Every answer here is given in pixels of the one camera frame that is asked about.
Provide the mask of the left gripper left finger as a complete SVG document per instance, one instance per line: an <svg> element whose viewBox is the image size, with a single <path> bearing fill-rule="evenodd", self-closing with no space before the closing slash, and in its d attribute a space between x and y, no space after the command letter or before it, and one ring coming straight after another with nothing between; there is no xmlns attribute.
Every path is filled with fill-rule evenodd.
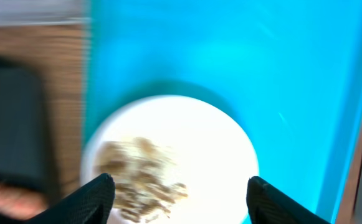
<svg viewBox="0 0 362 224"><path fill-rule="evenodd" d="M109 174L104 173L25 223L106 224L114 198L115 183Z"/></svg>

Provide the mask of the orange carrot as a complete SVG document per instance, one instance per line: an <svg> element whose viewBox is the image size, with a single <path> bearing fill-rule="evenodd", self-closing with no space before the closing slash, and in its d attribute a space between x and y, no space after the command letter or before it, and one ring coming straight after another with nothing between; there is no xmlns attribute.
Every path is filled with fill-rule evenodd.
<svg viewBox="0 0 362 224"><path fill-rule="evenodd" d="M0 183L0 215L27 220L47 208L48 204L41 193Z"/></svg>

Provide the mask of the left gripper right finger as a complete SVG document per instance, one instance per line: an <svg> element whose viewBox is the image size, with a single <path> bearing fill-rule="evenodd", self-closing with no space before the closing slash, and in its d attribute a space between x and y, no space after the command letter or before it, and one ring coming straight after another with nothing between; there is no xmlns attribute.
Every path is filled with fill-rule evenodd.
<svg viewBox="0 0 362 224"><path fill-rule="evenodd" d="M252 224L330 224L259 176L248 181L246 204Z"/></svg>

